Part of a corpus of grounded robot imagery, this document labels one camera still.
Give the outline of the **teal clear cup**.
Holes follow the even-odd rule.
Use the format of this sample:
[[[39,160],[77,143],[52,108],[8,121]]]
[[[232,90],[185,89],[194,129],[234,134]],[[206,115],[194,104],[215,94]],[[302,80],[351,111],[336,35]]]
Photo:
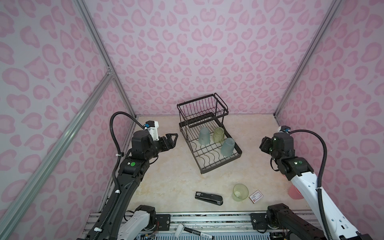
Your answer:
[[[207,127],[201,128],[199,133],[199,143],[202,146],[206,146],[206,145],[209,145],[210,142],[211,142],[210,130]]]
[[[232,138],[226,138],[223,141],[222,147],[221,147],[221,155],[225,158],[231,156],[233,154],[233,151],[235,149],[235,140]]]

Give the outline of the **yellow-green clear cup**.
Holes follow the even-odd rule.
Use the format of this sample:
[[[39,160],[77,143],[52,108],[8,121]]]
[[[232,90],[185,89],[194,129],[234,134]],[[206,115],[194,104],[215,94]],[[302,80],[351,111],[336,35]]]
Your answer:
[[[217,127],[213,133],[214,143],[222,143],[225,140],[225,130],[222,127]]]

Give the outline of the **yellow-green cup front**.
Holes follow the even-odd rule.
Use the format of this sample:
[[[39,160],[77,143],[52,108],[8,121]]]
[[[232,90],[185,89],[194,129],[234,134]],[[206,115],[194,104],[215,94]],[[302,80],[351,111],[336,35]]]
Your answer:
[[[233,187],[232,198],[236,202],[244,201],[249,197],[249,189],[244,184],[236,184]]]

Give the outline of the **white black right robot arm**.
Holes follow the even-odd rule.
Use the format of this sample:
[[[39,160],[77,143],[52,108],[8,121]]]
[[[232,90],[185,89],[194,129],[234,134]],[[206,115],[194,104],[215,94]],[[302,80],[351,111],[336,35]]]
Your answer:
[[[321,227],[317,228],[296,215],[287,205],[275,204],[267,208],[265,220],[254,220],[257,230],[265,226],[268,229],[286,229],[286,238],[296,235],[301,240],[370,240],[371,236],[362,234],[339,210],[323,189],[322,178],[326,166],[328,150],[325,141],[318,134],[309,131],[323,146],[323,159],[319,173],[304,158],[295,154],[293,131],[285,127],[274,133],[273,137],[264,137],[260,150],[271,156],[277,171],[292,182],[304,197]]]

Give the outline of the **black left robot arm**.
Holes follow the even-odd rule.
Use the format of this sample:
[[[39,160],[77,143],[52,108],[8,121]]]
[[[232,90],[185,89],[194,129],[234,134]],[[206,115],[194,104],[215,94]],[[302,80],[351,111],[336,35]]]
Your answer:
[[[132,147],[114,177],[114,191],[86,240],[134,240],[145,229],[156,228],[156,210],[141,205],[123,224],[127,207],[150,167],[150,160],[176,146],[178,134],[166,134],[155,141],[150,132],[140,130],[132,137]]]

